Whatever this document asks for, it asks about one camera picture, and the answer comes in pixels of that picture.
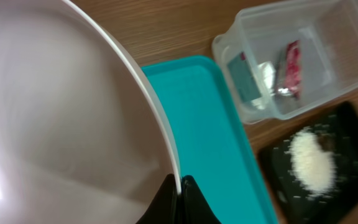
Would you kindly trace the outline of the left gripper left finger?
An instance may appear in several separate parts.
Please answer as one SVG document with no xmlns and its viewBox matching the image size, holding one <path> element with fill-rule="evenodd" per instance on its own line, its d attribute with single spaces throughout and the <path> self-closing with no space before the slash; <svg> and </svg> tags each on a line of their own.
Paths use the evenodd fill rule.
<svg viewBox="0 0 358 224">
<path fill-rule="evenodd" d="M 175 224 L 177 197 L 175 176 L 168 174 L 136 224 Z"/>
</svg>

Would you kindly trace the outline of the brown food chunk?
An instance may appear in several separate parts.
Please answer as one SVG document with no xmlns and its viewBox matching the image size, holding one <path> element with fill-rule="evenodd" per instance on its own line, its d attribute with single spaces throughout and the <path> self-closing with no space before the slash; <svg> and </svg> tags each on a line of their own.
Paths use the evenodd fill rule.
<svg viewBox="0 0 358 224">
<path fill-rule="evenodd" d="M 330 134 L 318 134 L 318 144 L 324 152 L 336 152 L 336 140 Z"/>
</svg>

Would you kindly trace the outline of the pale pink round plate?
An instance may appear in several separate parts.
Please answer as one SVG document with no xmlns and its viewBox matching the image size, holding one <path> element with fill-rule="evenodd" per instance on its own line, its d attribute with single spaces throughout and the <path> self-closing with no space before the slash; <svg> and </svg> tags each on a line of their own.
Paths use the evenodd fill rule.
<svg viewBox="0 0 358 224">
<path fill-rule="evenodd" d="M 135 223 L 168 174 L 173 133 L 127 50 L 71 1 L 0 1 L 0 223 Z"/>
</svg>

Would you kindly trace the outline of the red snack wrapper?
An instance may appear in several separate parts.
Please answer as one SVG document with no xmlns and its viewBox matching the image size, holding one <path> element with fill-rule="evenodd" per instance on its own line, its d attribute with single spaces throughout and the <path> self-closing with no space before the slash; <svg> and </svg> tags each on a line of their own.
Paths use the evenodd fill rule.
<svg viewBox="0 0 358 224">
<path fill-rule="evenodd" d="M 280 57 L 276 73 L 275 91 L 286 97 L 299 98 L 301 92 L 300 41 L 289 43 Z"/>
</svg>

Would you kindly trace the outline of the pile of white rice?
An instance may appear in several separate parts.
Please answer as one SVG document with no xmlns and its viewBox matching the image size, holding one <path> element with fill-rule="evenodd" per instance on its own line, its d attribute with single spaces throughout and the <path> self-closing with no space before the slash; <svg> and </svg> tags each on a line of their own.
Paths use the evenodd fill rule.
<svg viewBox="0 0 358 224">
<path fill-rule="evenodd" d="M 323 149 L 317 134 L 309 129 L 298 131 L 290 141 L 288 152 L 295 179 L 311 197 L 324 195 L 335 186 L 333 153 Z"/>
</svg>

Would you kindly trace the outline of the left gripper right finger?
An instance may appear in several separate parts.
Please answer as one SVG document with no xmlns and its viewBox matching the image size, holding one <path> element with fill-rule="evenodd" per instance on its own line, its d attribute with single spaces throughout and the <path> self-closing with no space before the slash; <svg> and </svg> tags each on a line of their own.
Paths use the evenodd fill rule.
<svg viewBox="0 0 358 224">
<path fill-rule="evenodd" d="M 221 224 L 208 205 L 195 179 L 186 175 L 182 178 L 182 223 Z"/>
</svg>

